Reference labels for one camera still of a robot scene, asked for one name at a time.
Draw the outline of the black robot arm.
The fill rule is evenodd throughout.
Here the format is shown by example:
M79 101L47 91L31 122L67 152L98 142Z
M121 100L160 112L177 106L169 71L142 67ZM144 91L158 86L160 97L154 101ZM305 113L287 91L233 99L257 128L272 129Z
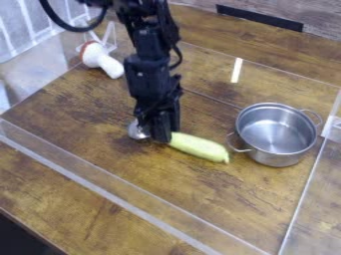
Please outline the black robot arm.
M152 138L168 143L180 131L181 75L172 71L181 65L177 46L180 29L168 0L78 0L90 7L116 10L137 52L125 58L134 115L138 127Z

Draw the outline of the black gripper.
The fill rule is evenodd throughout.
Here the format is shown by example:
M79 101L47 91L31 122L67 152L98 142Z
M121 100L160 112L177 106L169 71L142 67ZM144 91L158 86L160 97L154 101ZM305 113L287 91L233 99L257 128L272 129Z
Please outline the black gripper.
M134 115L144 124L150 121L152 137L162 143L172 141L181 120L181 75L172 75L169 63L169 57L152 61L130 55L125 59L130 94L137 100Z

